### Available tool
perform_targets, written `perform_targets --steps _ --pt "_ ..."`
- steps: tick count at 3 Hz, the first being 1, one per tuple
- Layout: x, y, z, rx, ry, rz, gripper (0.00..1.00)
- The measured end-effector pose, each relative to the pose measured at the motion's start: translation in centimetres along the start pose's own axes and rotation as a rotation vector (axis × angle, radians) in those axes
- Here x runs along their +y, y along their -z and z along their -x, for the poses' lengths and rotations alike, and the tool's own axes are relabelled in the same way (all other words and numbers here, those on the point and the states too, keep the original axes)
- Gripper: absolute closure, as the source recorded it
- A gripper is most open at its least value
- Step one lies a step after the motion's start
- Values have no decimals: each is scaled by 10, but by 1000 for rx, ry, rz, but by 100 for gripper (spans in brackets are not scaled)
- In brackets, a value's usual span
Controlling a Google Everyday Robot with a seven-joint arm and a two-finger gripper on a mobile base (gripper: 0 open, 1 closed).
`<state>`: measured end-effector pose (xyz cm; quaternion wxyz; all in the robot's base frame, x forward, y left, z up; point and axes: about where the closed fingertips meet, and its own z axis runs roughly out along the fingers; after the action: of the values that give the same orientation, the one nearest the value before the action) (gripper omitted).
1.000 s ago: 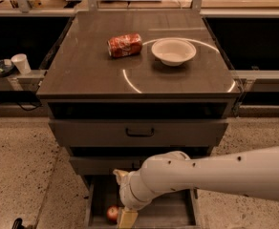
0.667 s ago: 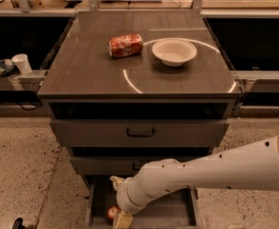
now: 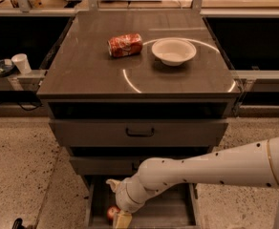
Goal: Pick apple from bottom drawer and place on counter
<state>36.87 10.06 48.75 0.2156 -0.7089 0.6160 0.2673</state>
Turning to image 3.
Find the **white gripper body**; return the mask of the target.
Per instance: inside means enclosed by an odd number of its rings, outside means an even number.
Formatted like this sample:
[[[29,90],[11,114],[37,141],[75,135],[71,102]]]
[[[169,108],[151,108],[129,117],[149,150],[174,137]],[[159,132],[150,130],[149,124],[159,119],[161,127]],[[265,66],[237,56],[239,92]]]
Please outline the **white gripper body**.
[[[145,202],[165,191],[161,183],[142,183],[138,175],[125,178],[118,184],[116,190],[117,206],[124,212],[136,213]]]

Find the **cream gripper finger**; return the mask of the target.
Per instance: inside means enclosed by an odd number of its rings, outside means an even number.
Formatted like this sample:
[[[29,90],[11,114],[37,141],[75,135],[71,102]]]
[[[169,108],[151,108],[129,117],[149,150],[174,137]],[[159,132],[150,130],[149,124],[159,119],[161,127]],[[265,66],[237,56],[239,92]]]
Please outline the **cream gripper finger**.
[[[120,180],[110,178],[106,180],[106,183],[110,186],[112,192],[115,193],[120,185]]]
[[[132,221],[132,215],[130,213],[119,211],[114,214],[113,229],[128,229]]]

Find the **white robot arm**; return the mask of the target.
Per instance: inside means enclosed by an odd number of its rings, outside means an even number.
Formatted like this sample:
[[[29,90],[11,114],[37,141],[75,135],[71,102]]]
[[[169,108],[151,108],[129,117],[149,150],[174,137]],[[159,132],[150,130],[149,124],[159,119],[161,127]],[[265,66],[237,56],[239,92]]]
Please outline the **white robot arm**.
[[[145,202],[181,183],[279,188],[279,137],[185,159],[152,157],[122,181],[106,181],[119,212],[114,229],[127,229]],[[279,229],[279,202],[273,229]]]

